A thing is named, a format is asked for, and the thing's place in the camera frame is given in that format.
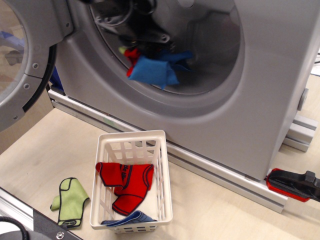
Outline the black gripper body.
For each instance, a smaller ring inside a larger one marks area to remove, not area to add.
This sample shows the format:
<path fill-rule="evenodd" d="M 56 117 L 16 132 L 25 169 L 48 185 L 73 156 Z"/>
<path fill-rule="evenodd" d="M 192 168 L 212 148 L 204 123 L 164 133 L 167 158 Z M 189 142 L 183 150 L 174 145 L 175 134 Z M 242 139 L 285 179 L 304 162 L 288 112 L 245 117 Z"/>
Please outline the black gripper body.
<path fill-rule="evenodd" d="M 176 50 L 176 43 L 171 36 L 153 21 L 128 27 L 131 32 L 119 34 L 118 38 L 129 49 L 137 48 L 144 54 L 161 51 L 172 53 Z"/>

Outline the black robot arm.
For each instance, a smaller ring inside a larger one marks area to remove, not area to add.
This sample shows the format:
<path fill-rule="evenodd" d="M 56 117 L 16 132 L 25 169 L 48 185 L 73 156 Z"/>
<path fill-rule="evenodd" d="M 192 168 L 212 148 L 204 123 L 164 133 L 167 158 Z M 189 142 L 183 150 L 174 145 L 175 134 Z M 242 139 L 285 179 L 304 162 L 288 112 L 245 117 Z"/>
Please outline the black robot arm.
<path fill-rule="evenodd" d="M 156 0 L 84 0 L 95 24 L 116 35 L 124 47 L 152 57 L 161 50 L 173 51 L 171 36 L 153 19 Z"/>

